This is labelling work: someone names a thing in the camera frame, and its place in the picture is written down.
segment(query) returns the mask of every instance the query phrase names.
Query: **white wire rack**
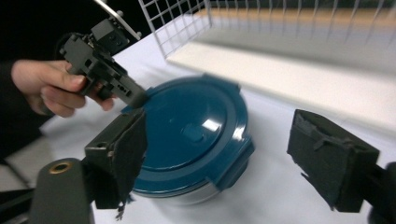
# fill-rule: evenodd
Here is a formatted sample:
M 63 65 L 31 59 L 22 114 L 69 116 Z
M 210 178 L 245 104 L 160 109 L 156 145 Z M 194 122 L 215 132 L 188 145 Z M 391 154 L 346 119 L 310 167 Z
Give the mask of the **white wire rack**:
M 164 57 L 209 29 L 396 50 L 394 0 L 139 2 Z

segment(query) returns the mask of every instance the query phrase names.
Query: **white tabletop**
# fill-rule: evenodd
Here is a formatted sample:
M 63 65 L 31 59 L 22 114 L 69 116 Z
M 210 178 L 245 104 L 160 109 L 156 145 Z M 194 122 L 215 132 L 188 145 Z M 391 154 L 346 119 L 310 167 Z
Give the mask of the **white tabletop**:
M 129 75 L 144 88 L 155 87 L 178 77 L 201 75 L 169 64 L 152 35 L 115 57 Z M 97 210 L 95 222 L 104 223 L 366 223 L 370 205 L 359 214 L 332 212 L 315 189 L 300 175 L 301 169 L 286 153 L 291 120 L 298 107 L 262 92 L 242 89 L 247 103 L 249 133 L 255 152 L 236 184 L 209 201 L 188 206 L 134 195 L 122 222 L 116 210 Z M 55 159 L 84 157 L 84 147 L 125 107 L 117 101 L 110 112 L 102 112 L 89 101 L 71 119 L 55 118 L 43 132 L 49 138 Z M 396 140 L 346 120 L 329 118 L 381 150 L 378 164 L 396 161 Z

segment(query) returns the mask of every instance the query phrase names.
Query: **hand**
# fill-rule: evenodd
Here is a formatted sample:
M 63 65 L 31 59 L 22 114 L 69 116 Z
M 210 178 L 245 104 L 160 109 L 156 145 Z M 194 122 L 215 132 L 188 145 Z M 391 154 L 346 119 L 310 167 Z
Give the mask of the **hand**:
M 68 74 L 70 67 L 71 64 L 66 61 L 19 60 L 14 63 L 11 76 L 37 114 L 46 114 L 42 110 L 45 105 L 54 114 L 67 118 L 75 113 L 76 108 L 86 104 L 85 97 L 78 94 L 86 78 Z M 105 111 L 114 105 L 113 99 L 101 100 L 96 92 L 91 92 L 89 96 Z

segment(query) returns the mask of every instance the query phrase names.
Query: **plastic lid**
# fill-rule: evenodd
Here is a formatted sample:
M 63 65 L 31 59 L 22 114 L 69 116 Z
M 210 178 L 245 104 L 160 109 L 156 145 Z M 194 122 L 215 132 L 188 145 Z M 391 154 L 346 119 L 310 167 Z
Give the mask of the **plastic lid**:
M 230 187 L 253 151 L 238 86 L 188 77 L 150 89 L 148 97 L 148 151 L 134 192 L 169 197 L 209 182 Z

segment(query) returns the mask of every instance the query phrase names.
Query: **black mechanical device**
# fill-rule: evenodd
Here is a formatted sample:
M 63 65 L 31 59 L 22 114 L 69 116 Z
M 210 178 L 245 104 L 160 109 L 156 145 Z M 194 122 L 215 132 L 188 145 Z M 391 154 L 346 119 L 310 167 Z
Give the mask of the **black mechanical device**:
M 331 209 L 359 213 L 372 205 L 369 223 L 396 223 L 396 162 L 376 165 L 379 150 L 330 120 L 296 110 L 288 153 Z
M 114 94 L 134 110 L 119 115 L 85 146 L 82 161 L 54 161 L 40 171 L 35 189 L 1 194 L 0 222 L 29 210 L 32 224 L 93 223 L 92 202 L 98 209 L 118 209 L 121 219 L 125 204 L 132 200 L 130 192 L 147 149 L 146 113 L 141 106 L 148 97 L 112 56 L 132 44 L 131 34 L 138 36 L 111 8 L 94 1 L 111 17 L 89 35 L 71 34 L 60 53 L 72 64 L 70 74 L 87 78 L 80 94 L 94 92 L 101 99 Z

